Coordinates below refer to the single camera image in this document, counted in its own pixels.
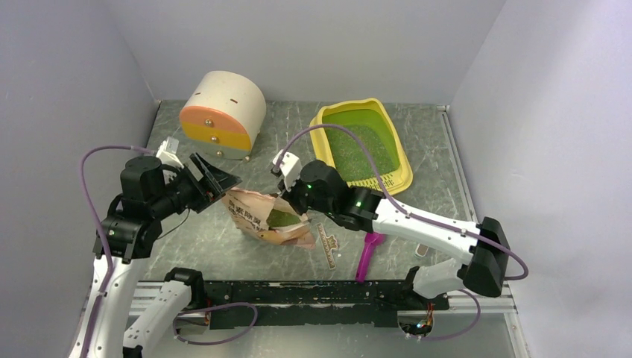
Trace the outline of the pink cat litter bag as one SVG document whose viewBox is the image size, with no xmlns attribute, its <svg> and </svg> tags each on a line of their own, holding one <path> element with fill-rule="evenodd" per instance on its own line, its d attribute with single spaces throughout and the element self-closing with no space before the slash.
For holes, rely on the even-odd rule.
<svg viewBox="0 0 632 358">
<path fill-rule="evenodd" d="M 310 218 L 278 195 L 233 188 L 221 202 L 236 228 L 247 236 L 272 245 L 315 247 Z"/>
</svg>

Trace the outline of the torn bag top strip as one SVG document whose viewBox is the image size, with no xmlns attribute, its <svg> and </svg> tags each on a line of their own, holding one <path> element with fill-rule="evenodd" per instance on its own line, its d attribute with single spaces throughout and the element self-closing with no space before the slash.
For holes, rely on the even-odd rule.
<svg viewBox="0 0 632 358">
<path fill-rule="evenodd" d="M 323 246 L 323 251 L 326 256 L 327 265 L 330 270 L 336 269 L 336 262 L 333 255 L 333 251 L 339 249 L 338 241 L 333 235 L 328 235 L 322 223 L 316 224 L 317 234 L 319 240 Z"/>
</svg>

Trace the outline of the white orange cylindrical bin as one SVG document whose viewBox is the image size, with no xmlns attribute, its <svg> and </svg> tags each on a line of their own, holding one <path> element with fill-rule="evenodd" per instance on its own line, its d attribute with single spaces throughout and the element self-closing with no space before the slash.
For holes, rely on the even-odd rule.
<svg viewBox="0 0 632 358">
<path fill-rule="evenodd" d="M 260 88 L 243 75 L 206 73 L 179 114 L 183 133 L 205 151 L 229 160 L 251 155 L 267 105 Z"/>
</svg>

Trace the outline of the magenta plastic scoop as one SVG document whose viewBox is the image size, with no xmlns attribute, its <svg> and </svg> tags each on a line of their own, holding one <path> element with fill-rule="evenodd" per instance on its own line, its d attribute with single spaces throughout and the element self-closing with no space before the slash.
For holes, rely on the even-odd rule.
<svg viewBox="0 0 632 358">
<path fill-rule="evenodd" d="M 381 233 L 366 233 L 364 236 L 364 246 L 355 273 L 356 282 L 365 282 L 373 253 L 384 241 L 385 236 Z"/>
</svg>

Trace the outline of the yellow green litter box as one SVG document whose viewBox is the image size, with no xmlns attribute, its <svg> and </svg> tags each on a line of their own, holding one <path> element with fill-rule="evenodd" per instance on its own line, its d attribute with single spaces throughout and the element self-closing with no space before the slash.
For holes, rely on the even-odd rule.
<svg viewBox="0 0 632 358">
<path fill-rule="evenodd" d="M 376 98 L 344 101 L 319 109 L 311 126 L 331 124 L 352 132 L 320 128 L 309 133 L 317 159 L 337 169 L 350 186 L 379 190 L 373 172 L 378 169 L 387 191 L 398 194 L 410 187 L 413 172 L 396 128 L 384 105 Z"/>
</svg>

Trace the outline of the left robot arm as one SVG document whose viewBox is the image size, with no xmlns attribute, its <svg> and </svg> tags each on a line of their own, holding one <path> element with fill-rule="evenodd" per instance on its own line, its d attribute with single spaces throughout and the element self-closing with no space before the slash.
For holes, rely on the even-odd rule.
<svg viewBox="0 0 632 358">
<path fill-rule="evenodd" d="M 127 326 L 138 282 L 145 273 L 162 221 L 185 211 L 201 213 L 241 183 L 204 160 L 190 156 L 201 173 L 156 156 L 128 160 L 120 174 L 121 194 L 107 216 L 96 219 L 92 288 L 71 357 L 149 357 L 158 339 L 184 310 L 209 307 L 203 275 L 173 268 L 150 306 Z"/>
</svg>

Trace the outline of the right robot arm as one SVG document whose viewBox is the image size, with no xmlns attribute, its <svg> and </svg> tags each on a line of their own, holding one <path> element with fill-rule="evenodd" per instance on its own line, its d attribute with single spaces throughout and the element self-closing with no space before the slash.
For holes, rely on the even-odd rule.
<svg viewBox="0 0 632 358">
<path fill-rule="evenodd" d="M 398 236 L 448 256 L 413 271 L 412 282 L 402 289 L 408 307 L 419 309 L 430 298 L 458 289 L 490 298 L 501 295 L 509 245 L 497 220 L 477 224 L 418 210 L 383 192 L 349 186 L 321 160 L 303 165 L 287 153 L 273 164 L 280 194 L 297 213 L 314 210 L 347 230 Z"/>
</svg>

